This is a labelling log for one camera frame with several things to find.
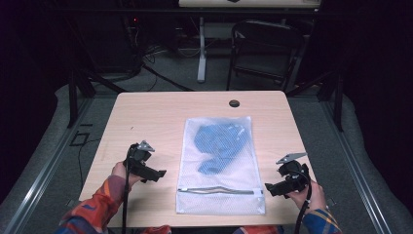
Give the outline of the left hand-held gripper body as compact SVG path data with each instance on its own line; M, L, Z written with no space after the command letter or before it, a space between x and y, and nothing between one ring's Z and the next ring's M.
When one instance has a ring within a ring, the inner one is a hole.
M123 162L127 175L133 174L142 178L156 176L157 171L146 165L146 161L152 156L154 151L155 149L146 140L132 144Z

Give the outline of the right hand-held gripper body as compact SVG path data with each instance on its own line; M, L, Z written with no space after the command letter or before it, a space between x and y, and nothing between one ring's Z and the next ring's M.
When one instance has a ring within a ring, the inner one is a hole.
M306 156L306 152L289 153L279 159L278 172L284 176L284 181L277 183L278 190L289 192L302 191L310 184L309 168L306 164L300 164L298 159Z

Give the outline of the white mesh laundry bag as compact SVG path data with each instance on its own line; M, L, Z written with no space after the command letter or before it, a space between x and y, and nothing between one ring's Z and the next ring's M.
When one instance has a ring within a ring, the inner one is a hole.
M224 171L217 175L204 175L199 172L199 167L210 156L197 149L194 138L201 126L216 124L244 126L249 133L249 141ZM186 121L177 179L176 211L185 215L266 213L250 117L199 117Z

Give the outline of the person's left hand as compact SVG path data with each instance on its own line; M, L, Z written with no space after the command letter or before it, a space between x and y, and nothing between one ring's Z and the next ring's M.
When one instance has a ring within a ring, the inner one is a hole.
M137 182L142 180L142 177L140 176L133 174L127 175L126 168L122 162L118 162L115 164L115 166L112 169L111 175L123 178L125 181L129 183L129 186L134 186Z

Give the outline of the person's right hand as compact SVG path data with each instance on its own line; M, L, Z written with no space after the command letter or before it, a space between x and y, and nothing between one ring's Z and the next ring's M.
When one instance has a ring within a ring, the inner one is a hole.
M325 210L327 208L323 188L313 180L311 181L311 186L307 186L300 192L289 192L287 196L295 203L299 210L303 208L306 201L309 201L308 208L304 212L305 215L315 210Z

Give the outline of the blue cloth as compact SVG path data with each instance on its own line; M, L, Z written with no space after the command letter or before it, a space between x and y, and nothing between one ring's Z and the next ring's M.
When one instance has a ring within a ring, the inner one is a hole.
M204 175L217 175L225 170L249 141L249 133L242 125L216 124L201 126L194 143L201 153L208 154L199 172Z

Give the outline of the black metal stand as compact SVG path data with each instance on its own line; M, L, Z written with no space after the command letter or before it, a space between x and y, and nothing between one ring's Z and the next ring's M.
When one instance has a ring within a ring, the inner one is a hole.
M321 88L317 94L319 101L329 101L331 97L334 97L333 101L333 123L339 132L343 131L342 127L342 109L343 109L343 87L344 87L344 77L342 71L328 71L321 76L309 81L302 83L298 87L286 92L288 97L295 97L305 90L310 89L316 84L321 84Z
M93 98L96 91L92 81L103 85L117 94L124 93L126 90L106 80L96 72L88 69L73 69L68 77L69 109L70 118L68 128L71 128L78 119L78 97L77 91L80 91L86 98Z

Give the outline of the white desk leg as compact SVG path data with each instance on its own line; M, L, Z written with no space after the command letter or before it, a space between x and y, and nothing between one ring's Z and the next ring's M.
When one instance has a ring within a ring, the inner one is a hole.
M199 57L197 81L199 83L204 83L204 81L206 80L207 57L206 57L205 23L204 23L203 18L200 18L199 37L200 37L200 57Z

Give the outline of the black folding chair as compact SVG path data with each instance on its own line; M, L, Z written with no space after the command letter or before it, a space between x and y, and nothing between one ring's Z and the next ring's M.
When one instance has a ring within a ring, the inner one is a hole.
M232 75L244 73L273 80L286 91L304 47L303 34L290 25L246 19L231 30L231 55L226 90Z

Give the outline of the aluminium floor rail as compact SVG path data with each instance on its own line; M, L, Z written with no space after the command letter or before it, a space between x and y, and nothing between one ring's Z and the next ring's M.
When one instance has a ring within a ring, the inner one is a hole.
M370 186L367 183L365 176L361 171L353 149L351 148L345 134L339 131L333 120L333 110L331 105L328 101L321 101L319 104L327 118L327 122L332 129L332 132L335 134L342 150L344 151L344 160L377 234L393 234L375 196L372 193L372 190L370 189Z
M94 102L80 102L79 116L68 128L68 104L61 101L17 183L0 205L0 234L51 234L78 200L92 157L96 124L90 110Z

